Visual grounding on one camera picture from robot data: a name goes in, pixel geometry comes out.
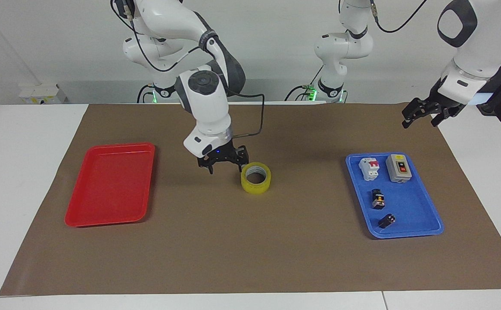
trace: white wall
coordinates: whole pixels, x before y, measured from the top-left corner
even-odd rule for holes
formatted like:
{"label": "white wall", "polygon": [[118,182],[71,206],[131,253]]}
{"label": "white wall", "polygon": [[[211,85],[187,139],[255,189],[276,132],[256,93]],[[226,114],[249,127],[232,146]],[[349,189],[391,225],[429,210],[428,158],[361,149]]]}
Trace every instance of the white wall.
{"label": "white wall", "polygon": [[[366,59],[347,61],[349,102],[403,102],[424,97],[455,50],[436,32],[449,0],[429,1],[403,30],[381,33]],[[378,0],[385,28],[399,26],[420,0]],[[309,83],[321,66],[313,43],[343,31],[337,0],[185,0],[200,12],[241,62],[248,81],[244,93],[265,92],[283,100],[292,87]],[[147,71],[124,58],[122,41],[130,30],[106,0],[0,0],[0,103],[16,104],[18,83],[59,83],[71,102],[134,102]],[[4,52],[4,45],[13,51]],[[187,42],[186,49],[195,44]],[[179,71],[208,61],[193,53]]]}

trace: wall socket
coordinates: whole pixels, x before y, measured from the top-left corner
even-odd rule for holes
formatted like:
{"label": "wall socket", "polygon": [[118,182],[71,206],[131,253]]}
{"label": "wall socket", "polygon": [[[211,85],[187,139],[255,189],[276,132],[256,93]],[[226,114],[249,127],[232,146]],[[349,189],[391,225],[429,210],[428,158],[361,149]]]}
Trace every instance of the wall socket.
{"label": "wall socket", "polygon": [[57,84],[22,85],[20,88],[19,97],[26,104],[63,104],[67,100],[65,92]]}

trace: packing tape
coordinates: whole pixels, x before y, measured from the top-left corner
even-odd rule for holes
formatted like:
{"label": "packing tape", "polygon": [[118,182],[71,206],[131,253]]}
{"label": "packing tape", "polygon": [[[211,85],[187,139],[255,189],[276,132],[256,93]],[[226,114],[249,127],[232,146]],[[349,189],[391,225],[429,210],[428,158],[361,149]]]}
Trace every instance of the packing tape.
{"label": "packing tape", "polygon": [[[262,183],[252,183],[249,181],[248,176],[258,173],[264,177]],[[271,184],[271,171],[270,168],[262,163],[254,162],[243,167],[241,172],[241,185],[243,189],[250,194],[262,194],[270,188]]]}

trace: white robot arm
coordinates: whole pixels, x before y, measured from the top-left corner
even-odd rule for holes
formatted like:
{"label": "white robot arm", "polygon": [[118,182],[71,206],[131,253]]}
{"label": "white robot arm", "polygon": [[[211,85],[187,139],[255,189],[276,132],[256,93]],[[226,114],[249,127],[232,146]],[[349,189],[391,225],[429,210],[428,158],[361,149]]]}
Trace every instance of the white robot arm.
{"label": "white robot arm", "polygon": [[366,57],[373,50],[373,38],[367,31],[370,15],[370,0],[345,0],[339,19],[347,30],[323,35],[315,43],[315,54],[323,61],[321,76],[313,85],[318,100],[339,101],[348,72],[341,61]]}
{"label": "white robot arm", "polygon": [[[172,55],[179,52],[183,48],[183,42],[180,40],[166,40],[150,37],[146,34],[138,35],[141,50],[144,51],[148,59],[152,59],[156,67],[162,68],[166,71],[172,66],[170,61],[163,59],[163,57]],[[152,85],[156,93],[162,98],[175,98],[174,81],[175,75],[173,71],[161,72],[155,70],[149,61],[143,56],[140,47],[136,42],[135,35],[132,35],[124,41],[123,44],[124,54],[126,57],[145,67],[152,76]]]}
{"label": "white robot arm", "polygon": [[[456,14],[462,24],[457,36],[440,30],[445,14]],[[414,98],[402,111],[408,128],[423,116],[437,114],[432,125],[455,117],[501,67],[501,0],[453,0],[438,20],[438,34],[457,54],[425,100]]]}
{"label": "white robot arm", "polygon": [[[124,43],[125,51],[138,48],[147,55],[147,59],[145,55],[137,56],[135,50],[131,53],[136,55],[133,61],[145,67],[156,67],[149,63],[147,51],[154,58],[175,53],[181,49],[175,39],[195,41],[213,57],[209,63],[180,74],[174,84],[183,108],[196,119],[196,126],[185,139],[184,146],[197,157],[199,166],[207,167],[211,174],[212,165],[219,161],[235,163],[241,170],[242,165],[248,164],[248,153],[244,146],[237,149],[233,146],[227,102],[227,96],[240,93],[244,86],[245,74],[240,63],[203,17],[184,7],[179,0],[117,1],[121,1],[123,11],[128,12],[125,15],[134,32],[143,34],[134,33],[132,40]],[[156,74],[158,79],[163,78],[162,74]]]}

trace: black cable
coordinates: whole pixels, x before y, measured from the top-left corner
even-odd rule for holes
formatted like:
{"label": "black cable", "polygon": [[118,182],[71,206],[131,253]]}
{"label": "black cable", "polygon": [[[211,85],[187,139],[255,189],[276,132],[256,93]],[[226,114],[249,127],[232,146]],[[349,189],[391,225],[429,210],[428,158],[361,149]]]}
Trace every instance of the black cable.
{"label": "black cable", "polygon": [[321,70],[323,70],[323,67],[325,67],[325,65],[321,65],[321,68],[319,68],[319,71],[318,71],[317,73],[315,73],[315,76],[314,76],[314,78],[311,80],[310,85],[313,85],[313,84],[314,84],[315,79],[317,78],[317,76],[319,76],[319,72],[321,72]]}
{"label": "black cable", "polygon": [[288,98],[290,97],[290,95],[292,95],[292,93],[295,91],[295,90],[299,90],[299,89],[304,89],[304,87],[302,85],[300,86],[296,86],[295,88],[293,88],[292,90],[290,90],[290,92],[288,92],[288,95],[286,95],[285,97],[285,100],[284,101],[287,101]]}
{"label": "black cable", "polygon": [[264,107],[266,107],[266,95],[264,94],[256,94],[256,95],[243,95],[243,94],[238,94],[236,92],[233,92],[232,90],[227,90],[228,93],[231,95],[235,96],[240,96],[243,98],[256,98],[256,97],[262,97],[262,112],[260,113],[260,129],[254,133],[244,133],[242,135],[235,135],[233,136],[233,139],[238,139],[242,137],[252,137],[252,136],[257,136],[262,132],[262,128],[264,128]]}
{"label": "black cable", "polygon": [[147,96],[147,95],[154,95],[154,93],[153,92],[146,92],[145,94],[143,94],[143,98],[142,98],[143,103],[145,103],[145,96]]}
{"label": "black cable", "polygon": [[120,14],[118,14],[118,12],[114,9],[114,0],[111,0],[111,10],[118,17],[118,19],[120,19],[120,21],[122,23],[124,23],[124,25],[126,25],[126,27],[128,27],[128,28],[130,28],[130,30],[134,31],[134,28],[132,28],[130,25],[128,25],[128,23],[126,23],[126,21],[124,20],[124,18],[122,18],[122,16],[120,16]]}
{"label": "black cable", "polygon": [[146,89],[146,88],[151,88],[151,86],[149,84],[143,86],[141,89],[140,89],[140,92],[137,94],[137,103],[140,103],[140,100],[141,100],[141,94],[143,93],[143,91]]}
{"label": "black cable", "polygon": [[296,96],[296,99],[294,101],[298,101],[298,98],[302,96],[302,99],[300,101],[302,101],[304,99],[304,97],[306,96],[306,92],[303,92],[302,94],[299,94],[298,96]]}
{"label": "black cable", "polygon": [[[136,37],[137,45],[138,45],[138,47],[140,47],[140,51],[141,51],[142,55],[145,57],[145,60],[148,62],[148,64],[153,69],[157,70],[158,72],[168,72],[168,71],[172,70],[176,65],[178,65],[178,63],[181,61],[181,59],[183,59],[183,57],[182,57],[180,60],[174,62],[174,64],[168,69],[159,69],[155,65],[153,65],[152,62],[145,55],[145,52],[143,51],[143,48],[141,47],[140,38],[137,36],[137,31],[135,30],[135,28],[134,28],[134,36]],[[192,49],[189,50],[189,52],[187,52],[187,54],[193,53],[197,49],[199,49],[199,47],[197,47],[197,46],[193,47]]]}
{"label": "black cable", "polygon": [[[371,1],[371,5],[374,6],[375,5],[375,2],[374,0],[370,0]],[[423,2],[421,2],[421,4],[418,6],[418,8],[415,10],[415,12],[413,12],[413,14],[411,14],[411,16],[409,16],[409,18],[401,25],[399,26],[398,28],[394,29],[394,30],[386,30],[384,29],[380,23],[379,23],[379,18],[377,16],[377,9],[376,9],[376,6],[374,6],[374,9],[373,9],[373,16],[375,18],[375,23],[377,24],[377,26],[379,26],[379,29],[386,32],[386,33],[394,33],[396,31],[399,31],[400,29],[402,29],[404,26],[406,26],[410,20],[415,16],[415,14],[417,14],[417,12],[419,12],[419,10],[422,8],[422,6],[427,2],[427,0],[423,0]]]}

